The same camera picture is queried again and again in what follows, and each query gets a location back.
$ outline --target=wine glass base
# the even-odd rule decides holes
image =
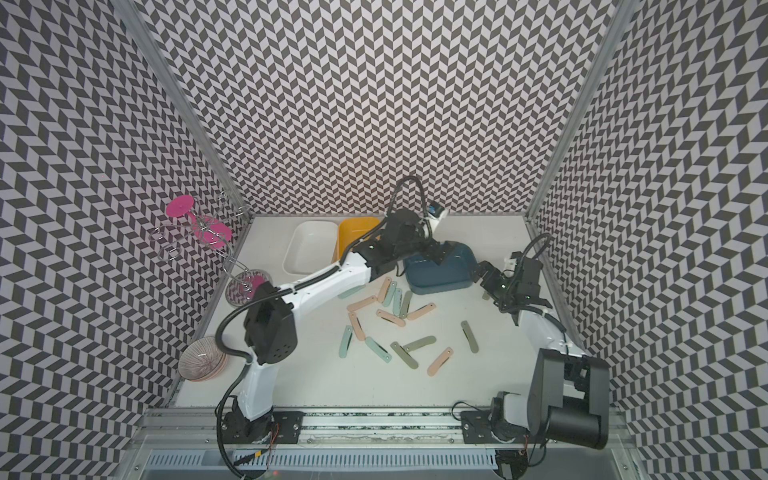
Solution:
[[[242,272],[240,275],[235,276],[237,280],[230,280],[227,284],[227,289],[224,291],[224,298],[231,306],[241,306],[250,302],[253,299],[253,293],[256,292],[256,288],[264,282],[271,282],[272,277],[263,270],[250,270]],[[251,285],[250,292],[247,292],[243,288],[241,282],[246,282]]]

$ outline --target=blue plastic basket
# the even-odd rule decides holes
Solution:
[[[467,288],[472,285],[472,274],[478,266],[472,249],[463,243],[457,243],[439,265],[421,255],[406,258],[403,263],[406,280],[416,295]]]

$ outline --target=white table surface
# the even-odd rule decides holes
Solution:
[[[308,220],[335,223],[342,217],[260,217],[248,233],[240,260],[252,268],[267,271],[273,283],[299,280],[283,270],[283,259],[293,231]],[[503,258],[514,250],[522,250],[530,241],[520,216],[448,217],[435,232],[437,240],[456,240],[469,245],[477,261],[488,260],[503,266]],[[389,274],[394,279],[394,272]],[[405,276],[395,279],[408,289]],[[492,302],[482,300],[482,288],[432,295],[414,295],[410,311],[434,302],[437,309],[418,320],[406,320],[403,328],[378,318],[375,303],[358,312],[367,336],[391,352],[392,361],[383,362],[368,346],[353,336],[349,353],[339,358],[339,344],[344,327],[349,324],[346,306],[378,293],[383,278],[343,300],[334,298],[304,317],[296,326],[299,344],[280,363],[273,401],[283,407],[352,407],[450,406],[458,400],[486,406],[499,391],[527,393],[535,364],[535,352],[508,314],[501,314]],[[541,296],[551,300],[541,278]],[[206,335],[216,332],[220,321],[233,310],[222,298],[207,327]],[[392,306],[384,309],[392,311]],[[464,337],[460,322],[468,320],[480,351],[473,354]],[[224,342],[233,348],[247,350],[243,339],[242,317],[235,319],[224,333]],[[412,357],[419,362],[410,369],[389,347],[397,341],[405,345],[423,336],[437,337],[437,343],[416,350]],[[453,357],[436,376],[427,376],[427,367],[446,348]],[[183,381],[175,406],[215,406],[229,384],[241,370],[243,360],[230,358],[224,371],[203,382]]]

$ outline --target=ventilation grille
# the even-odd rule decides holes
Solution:
[[[312,449],[310,452],[288,450],[275,452],[270,468],[309,472],[381,472],[392,470],[494,470],[494,450],[485,449]],[[237,450],[234,459],[251,455],[251,450]],[[263,469],[267,455],[240,466]],[[147,470],[222,469],[216,450],[154,450]]]

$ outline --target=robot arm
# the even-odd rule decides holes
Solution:
[[[407,177],[398,182],[396,191]],[[338,263],[302,279],[275,287],[263,283],[253,301],[225,317],[217,331],[217,345],[230,355],[246,360],[242,373],[217,407],[217,441],[225,463],[236,475],[223,448],[222,422],[225,401],[242,380],[240,392],[228,412],[227,423],[238,425],[237,434],[229,428],[227,437],[238,443],[258,442],[271,429],[272,393],[279,369],[297,345],[296,322],[327,300],[355,286],[365,285],[394,270],[398,261],[420,253],[427,260],[441,263],[455,243],[438,243],[432,231],[447,211],[438,204],[424,205],[424,215],[410,210],[388,210],[382,223],[353,242]],[[510,313],[515,324],[539,348],[539,357],[527,397],[497,397],[499,422],[512,423],[531,432],[534,438],[553,438],[578,445],[602,448],[607,440],[607,364],[590,358],[578,348],[562,324],[551,314],[547,300],[538,297],[541,263],[528,259],[528,248],[518,255],[511,278],[488,262],[475,272],[482,287],[503,313]],[[222,333],[227,324],[247,309],[243,326],[248,353],[227,348]],[[570,380],[583,399],[563,396],[563,381]]]
[[[429,205],[423,219],[410,210],[397,210],[338,263],[277,288],[270,283],[262,284],[254,294],[255,300],[278,292],[288,293],[264,300],[248,310],[244,321],[245,340],[252,349],[253,365],[237,396],[240,410],[237,414],[250,422],[272,409],[277,364],[296,348],[296,323],[308,312],[340,293],[394,270],[398,261],[416,253],[441,263],[453,243],[438,243],[432,239],[432,231],[447,214],[447,210],[435,203]]]

